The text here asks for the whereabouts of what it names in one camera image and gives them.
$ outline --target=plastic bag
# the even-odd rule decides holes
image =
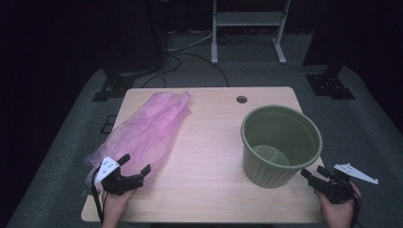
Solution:
[[[117,126],[93,154],[86,157],[85,163],[93,166],[86,182],[91,182],[92,173],[104,157],[117,161],[129,154],[130,160],[121,167],[121,174],[126,177],[139,174],[150,163],[151,172],[144,178],[144,187],[141,188],[149,192],[172,149],[183,119],[190,114],[189,100],[188,91],[153,94],[129,119]]]

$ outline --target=hand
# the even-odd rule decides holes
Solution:
[[[137,189],[125,192],[121,196],[108,194],[106,191],[102,194],[104,205],[104,224],[103,228],[118,227],[119,221],[124,214],[127,203]]]
[[[361,197],[358,188],[352,182],[350,182],[350,184],[358,196]],[[330,228],[350,227],[354,214],[354,202],[352,199],[347,200],[342,204],[332,204],[322,193],[317,192],[317,196],[320,199],[324,217]]]

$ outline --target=white shelf frame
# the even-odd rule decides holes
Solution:
[[[232,26],[278,26],[278,35],[272,39],[278,61],[285,65],[287,61],[282,51],[280,41],[287,21],[291,0],[287,0],[283,11],[257,12],[217,12],[217,0],[213,0],[213,41],[211,42],[211,62],[219,62],[217,47],[217,27]]]

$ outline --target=table top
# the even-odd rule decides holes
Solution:
[[[300,174],[284,186],[265,189],[242,169],[240,126],[252,109],[286,105],[301,111],[290,87],[134,88],[127,91],[115,126],[130,117],[155,92],[182,93],[191,99],[187,116],[150,193],[138,191],[122,221],[202,223],[323,222],[314,189]],[[247,102],[241,104],[237,98]],[[307,169],[316,172],[321,158]],[[82,212],[98,221],[92,196]]]

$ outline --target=white robot part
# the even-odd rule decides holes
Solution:
[[[357,170],[356,168],[352,167],[349,163],[347,164],[336,164],[335,165],[335,169],[351,176],[351,177],[355,177],[364,181],[368,181],[374,184],[379,184],[379,180],[378,179],[373,179],[371,177],[369,177],[368,175],[362,173],[361,171]]]
[[[112,160],[110,157],[104,157],[104,160],[102,161],[101,168],[100,171],[98,171],[95,182],[102,181],[118,167],[120,167],[120,165],[117,162]]]

